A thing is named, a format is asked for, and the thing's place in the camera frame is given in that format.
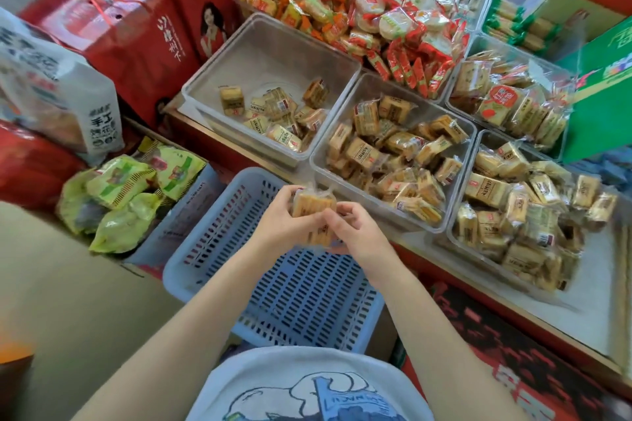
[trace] light blue t-shirt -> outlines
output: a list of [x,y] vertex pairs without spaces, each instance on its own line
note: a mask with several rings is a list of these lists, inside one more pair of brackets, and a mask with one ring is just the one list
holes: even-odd
[[273,346],[214,369],[186,421],[433,421],[398,369],[330,348]]

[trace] green snack package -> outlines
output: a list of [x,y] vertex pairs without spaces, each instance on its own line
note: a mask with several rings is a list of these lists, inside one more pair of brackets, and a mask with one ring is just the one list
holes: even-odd
[[157,172],[158,186],[170,199],[178,201],[193,183],[195,175],[206,162],[191,152],[162,144],[151,138],[143,139],[138,147],[141,161]]
[[103,217],[90,245],[95,253],[125,253],[145,238],[163,198],[155,193],[140,193],[119,210]]
[[147,163],[121,155],[106,162],[97,170],[98,176],[86,183],[88,194],[111,210],[125,206],[144,192],[156,176]]
[[57,215],[75,235],[95,233],[109,211],[86,191],[86,183],[96,176],[94,170],[81,171],[69,178],[61,189]]

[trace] cartoon print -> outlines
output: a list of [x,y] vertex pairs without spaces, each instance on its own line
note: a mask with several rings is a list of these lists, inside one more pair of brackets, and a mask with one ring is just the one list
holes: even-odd
[[224,16],[213,2],[206,2],[201,10],[200,45],[210,57],[226,42]]
[[223,421],[406,421],[357,373],[320,372],[239,395]]

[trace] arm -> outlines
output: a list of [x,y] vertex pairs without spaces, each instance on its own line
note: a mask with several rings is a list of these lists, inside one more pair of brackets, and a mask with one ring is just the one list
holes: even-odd
[[485,370],[367,211],[357,203],[338,203],[337,209],[346,220],[332,210],[325,219],[382,293],[437,421],[526,421],[509,391]]
[[322,215],[292,218],[297,186],[284,186],[249,241],[135,353],[73,421],[184,419],[261,276],[278,257],[324,225]]

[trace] white snack bag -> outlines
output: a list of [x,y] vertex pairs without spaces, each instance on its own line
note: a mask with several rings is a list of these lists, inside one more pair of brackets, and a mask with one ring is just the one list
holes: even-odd
[[123,148],[114,83],[85,58],[0,7],[1,113],[90,165]]

